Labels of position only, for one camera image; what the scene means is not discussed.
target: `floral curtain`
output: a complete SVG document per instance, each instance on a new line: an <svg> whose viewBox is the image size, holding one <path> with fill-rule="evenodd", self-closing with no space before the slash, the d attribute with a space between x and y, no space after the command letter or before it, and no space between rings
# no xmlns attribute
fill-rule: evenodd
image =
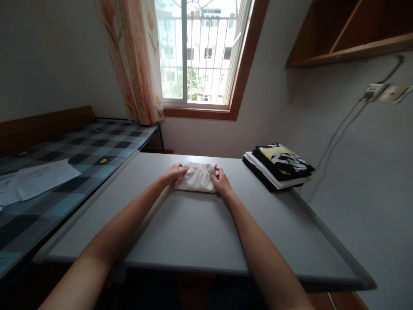
<svg viewBox="0 0 413 310"><path fill-rule="evenodd" d="M163 119L154 0L95 0L128 118Z"/></svg>

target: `tree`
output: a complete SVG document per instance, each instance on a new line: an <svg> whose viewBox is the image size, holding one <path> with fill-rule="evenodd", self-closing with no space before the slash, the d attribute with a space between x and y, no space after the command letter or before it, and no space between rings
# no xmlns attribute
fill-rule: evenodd
<svg viewBox="0 0 413 310"><path fill-rule="evenodd" d="M187 79L186 85L188 86L188 100L197 101L198 96L204 94L203 93L203 78L201 76L198 76L197 69L192 69L192 83L191 83L191 70L188 69L186 79ZM191 84L192 84L192 96L190 96Z"/></svg>
<svg viewBox="0 0 413 310"><path fill-rule="evenodd" d="M187 69L186 85L188 88L188 100L196 101L199 95L203 95L203 78L198 76L197 69ZM183 98L183 78L182 71L178 70L178 76L175 84L172 86L171 93L173 98Z"/></svg>

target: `wooden headboard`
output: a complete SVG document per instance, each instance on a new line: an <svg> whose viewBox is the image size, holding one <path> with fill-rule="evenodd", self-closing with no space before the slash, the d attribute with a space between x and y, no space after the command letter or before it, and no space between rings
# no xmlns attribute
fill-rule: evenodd
<svg viewBox="0 0 413 310"><path fill-rule="evenodd" d="M0 157L80 129L95 119L91 106L0 123Z"/></svg>

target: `window sill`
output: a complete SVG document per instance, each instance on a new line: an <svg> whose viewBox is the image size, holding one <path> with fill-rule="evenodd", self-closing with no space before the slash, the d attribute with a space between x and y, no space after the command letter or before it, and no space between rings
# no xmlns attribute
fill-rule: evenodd
<svg viewBox="0 0 413 310"><path fill-rule="evenodd" d="M206 108L177 108L165 107L164 113L167 117L181 117L181 118L205 118L217 119L222 121L236 121L238 117L238 110L218 110Z"/></svg>

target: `hand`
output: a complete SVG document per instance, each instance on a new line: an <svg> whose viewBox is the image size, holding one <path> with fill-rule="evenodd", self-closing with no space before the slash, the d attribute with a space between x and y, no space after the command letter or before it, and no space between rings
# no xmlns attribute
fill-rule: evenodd
<svg viewBox="0 0 413 310"><path fill-rule="evenodd" d="M172 168L170 168L162 178L167 182L171 183L173 180L176 180L182 177L187 171L188 168L181 168L182 164L174 164Z"/></svg>
<svg viewBox="0 0 413 310"><path fill-rule="evenodd" d="M211 177L212 183L214 183L216 191L224 196L232 193L233 190L232 190L231 184L229 183L229 179L225 175L222 168L216 167L215 169L218 170L218 173L216 174L216 176L213 174L210 174L210 177Z"/></svg>

